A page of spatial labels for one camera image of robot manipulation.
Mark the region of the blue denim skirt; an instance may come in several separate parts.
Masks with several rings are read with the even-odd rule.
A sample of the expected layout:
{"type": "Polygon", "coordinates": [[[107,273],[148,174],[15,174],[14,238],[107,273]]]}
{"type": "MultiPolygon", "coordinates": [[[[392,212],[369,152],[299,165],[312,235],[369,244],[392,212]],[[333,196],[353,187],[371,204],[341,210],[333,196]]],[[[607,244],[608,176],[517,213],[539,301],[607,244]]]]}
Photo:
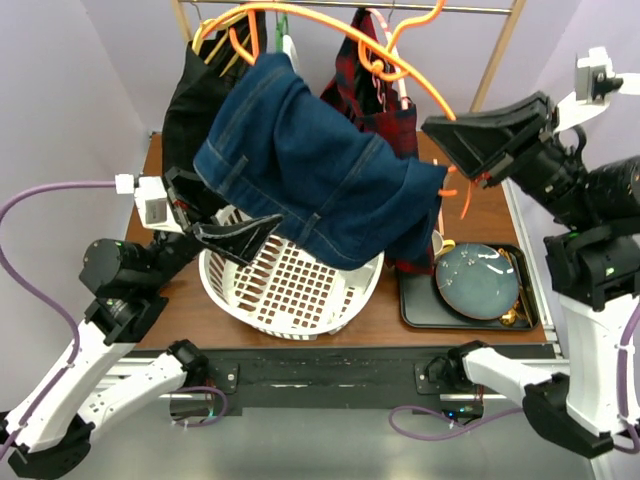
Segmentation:
{"type": "Polygon", "coordinates": [[[320,262],[354,270],[379,254],[427,255],[447,174],[401,159],[314,96],[283,53],[231,90],[193,161],[206,186],[320,262]]]}

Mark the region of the orange hanger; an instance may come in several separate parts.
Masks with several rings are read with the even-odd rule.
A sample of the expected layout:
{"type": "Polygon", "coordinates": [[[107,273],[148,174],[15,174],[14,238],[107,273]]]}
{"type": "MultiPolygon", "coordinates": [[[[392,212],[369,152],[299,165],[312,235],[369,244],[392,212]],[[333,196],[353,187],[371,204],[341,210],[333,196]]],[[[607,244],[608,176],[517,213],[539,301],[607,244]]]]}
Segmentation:
{"type": "Polygon", "coordinates": [[[287,13],[309,19],[315,23],[327,26],[332,30],[341,32],[345,36],[355,40],[357,42],[358,57],[361,64],[366,70],[378,76],[381,80],[394,82],[407,76],[411,77],[430,95],[445,114],[445,117],[454,120],[456,115],[441,93],[413,65],[396,53],[396,44],[405,30],[430,23],[440,14],[444,6],[445,3],[443,1],[438,1],[432,12],[402,21],[395,30],[393,30],[385,45],[380,44],[354,27],[329,15],[307,7],[276,1],[251,1],[234,7],[218,17],[213,18],[214,22],[206,28],[204,37],[206,39],[213,31],[217,30],[219,25],[235,15],[246,13],[248,15],[247,19],[249,21],[251,35],[251,49],[247,50],[243,46],[234,28],[229,30],[229,35],[231,46],[235,52],[238,53],[246,63],[253,65],[260,54],[259,36],[255,19],[255,13],[257,11],[287,13]]]}

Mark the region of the red plaid pleated skirt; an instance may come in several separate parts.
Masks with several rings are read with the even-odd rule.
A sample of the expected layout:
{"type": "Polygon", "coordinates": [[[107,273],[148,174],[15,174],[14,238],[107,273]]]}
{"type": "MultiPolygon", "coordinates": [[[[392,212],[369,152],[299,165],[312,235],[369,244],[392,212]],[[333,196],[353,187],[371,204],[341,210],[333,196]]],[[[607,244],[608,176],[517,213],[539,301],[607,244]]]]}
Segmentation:
{"type": "Polygon", "coordinates": [[[335,60],[335,74],[321,94],[362,132],[380,135],[402,159],[419,154],[417,109],[390,82],[371,74],[361,64],[357,42],[343,40],[335,60]]]}

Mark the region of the white cloth garment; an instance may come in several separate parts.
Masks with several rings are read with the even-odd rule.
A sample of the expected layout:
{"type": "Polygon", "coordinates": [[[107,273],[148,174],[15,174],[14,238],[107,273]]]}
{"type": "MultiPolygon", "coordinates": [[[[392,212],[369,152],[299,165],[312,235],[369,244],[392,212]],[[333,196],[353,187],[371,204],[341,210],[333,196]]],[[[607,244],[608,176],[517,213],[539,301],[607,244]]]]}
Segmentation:
{"type": "Polygon", "coordinates": [[[281,40],[281,51],[289,58],[293,71],[299,72],[300,63],[297,54],[297,49],[292,37],[288,34],[284,34],[281,40]]]}

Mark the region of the green velvet hanger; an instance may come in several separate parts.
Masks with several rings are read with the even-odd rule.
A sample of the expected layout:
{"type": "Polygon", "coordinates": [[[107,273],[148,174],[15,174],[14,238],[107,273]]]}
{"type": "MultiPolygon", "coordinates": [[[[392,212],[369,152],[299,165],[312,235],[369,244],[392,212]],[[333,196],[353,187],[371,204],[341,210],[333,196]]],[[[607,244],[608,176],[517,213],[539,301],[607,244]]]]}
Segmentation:
{"type": "Polygon", "coordinates": [[[289,34],[287,13],[276,13],[275,24],[275,48],[277,52],[284,51],[284,37],[289,34]]]}

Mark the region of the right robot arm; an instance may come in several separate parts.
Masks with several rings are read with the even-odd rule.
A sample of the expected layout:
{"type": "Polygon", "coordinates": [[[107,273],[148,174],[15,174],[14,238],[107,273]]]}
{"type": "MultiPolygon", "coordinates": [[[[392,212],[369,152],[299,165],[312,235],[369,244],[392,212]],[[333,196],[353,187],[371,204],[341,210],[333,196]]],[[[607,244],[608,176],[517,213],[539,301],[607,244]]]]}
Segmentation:
{"type": "Polygon", "coordinates": [[[633,336],[639,322],[639,160],[588,169],[580,120],[537,92],[511,106],[456,119],[430,116],[423,131],[481,187],[511,180],[565,231],[544,240],[567,326],[570,370],[550,373],[473,341],[431,371],[459,393],[482,385],[518,404],[543,439],[592,459],[639,450],[633,336]]]}

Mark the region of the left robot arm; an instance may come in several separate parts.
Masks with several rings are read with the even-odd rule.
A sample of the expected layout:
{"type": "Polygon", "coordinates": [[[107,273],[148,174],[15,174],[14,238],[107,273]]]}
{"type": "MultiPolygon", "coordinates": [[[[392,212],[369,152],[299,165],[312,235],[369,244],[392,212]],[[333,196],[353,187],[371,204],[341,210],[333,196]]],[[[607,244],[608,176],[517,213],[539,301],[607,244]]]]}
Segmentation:
{"type": "Polygon", "coordinates": [[[1,455],[21,479],[58,479],[77,467],[108,428],[165,394],[207,392],[217,411],[226,395],[214,388],[207,357],[178,340],[139,372],[101,389],[103,377],[149,332],[167,306],[163,288],[195,257],[211,250],[239,266],[250,264],[281,223],[268,215],[220,224],[211,193],[190,173],[117,175],[106,187],[135,201],[148,245],[98,239],[83,257],[80,280],[93,300],[72,339],[39,385],[1,416],[1,455]]]}

